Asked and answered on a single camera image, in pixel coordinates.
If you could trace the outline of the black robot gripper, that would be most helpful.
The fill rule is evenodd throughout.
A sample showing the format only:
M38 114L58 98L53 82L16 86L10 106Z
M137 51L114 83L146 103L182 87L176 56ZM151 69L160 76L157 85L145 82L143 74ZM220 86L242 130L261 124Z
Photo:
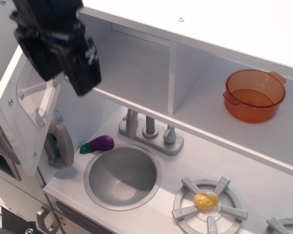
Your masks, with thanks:
M16 40L40 77L49 81L64 69L78 96L84 96L102 81L98 51L77 12L81 0L14 0L10 19L17 25ZM62 65L50 51L63 46Z

